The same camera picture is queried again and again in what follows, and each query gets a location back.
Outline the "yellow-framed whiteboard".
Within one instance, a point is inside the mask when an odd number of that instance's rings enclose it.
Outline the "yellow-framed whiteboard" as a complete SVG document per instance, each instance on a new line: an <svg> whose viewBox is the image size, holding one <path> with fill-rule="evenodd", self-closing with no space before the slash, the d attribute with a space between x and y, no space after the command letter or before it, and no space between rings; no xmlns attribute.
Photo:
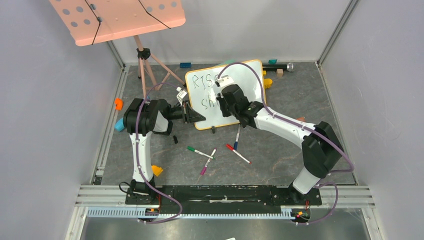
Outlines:
<svg viewBox="0 0 424 240"><path fill-rule="evenodd" d="M262 84L264 82L262 62L254 59L245 61L244 63L256 72L260 78L260 82L252 70L241 64L231 65L227 69L225 69L224 65L208 67L189 71L185 75L190 106L205 117L204 121L194 124L196 129L207 130L212 127L218 128L239 123L234 116L223 117L219 102L216 100L220 89L215 84L215 80L217 80L221 71L223 71L222 76L231 77L240 86L250 102L262 101L260 89L260 83Z"/></svg>

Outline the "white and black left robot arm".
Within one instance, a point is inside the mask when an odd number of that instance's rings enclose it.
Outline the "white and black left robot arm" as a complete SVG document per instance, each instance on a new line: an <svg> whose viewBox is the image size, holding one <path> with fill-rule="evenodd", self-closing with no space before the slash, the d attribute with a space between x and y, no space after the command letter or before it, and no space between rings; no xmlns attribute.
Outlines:
<svg viewBox="0 0 424 240"><path fill-rule="evenodd" d="M173 120L196 123L206 117L195 111L186 100L181 105L171 106L165 99L151 100L135 98L123 115L123 126L129 133L133 150L133 176L129 184L129 194L138 194L145 204L153 203L157 198L154 188L154 173L151 164L151 137L169 136Z"/></svg>

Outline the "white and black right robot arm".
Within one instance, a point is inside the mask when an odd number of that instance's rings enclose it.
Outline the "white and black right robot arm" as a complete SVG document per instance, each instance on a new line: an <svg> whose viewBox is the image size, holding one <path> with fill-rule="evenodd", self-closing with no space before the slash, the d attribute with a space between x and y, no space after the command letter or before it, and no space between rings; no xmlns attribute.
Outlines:
<svg viewBox="0 0 424 240"><path fill-rule="evenodd" d="M216 99L223 117L235 117L243 127L273 133L302 150L303 169L290 184L289 199L302 204L310 190L324 179L342 156L343 148L327 122L319 124L278 115L260 101L249 101L237 84L219 84Z"/></svg>

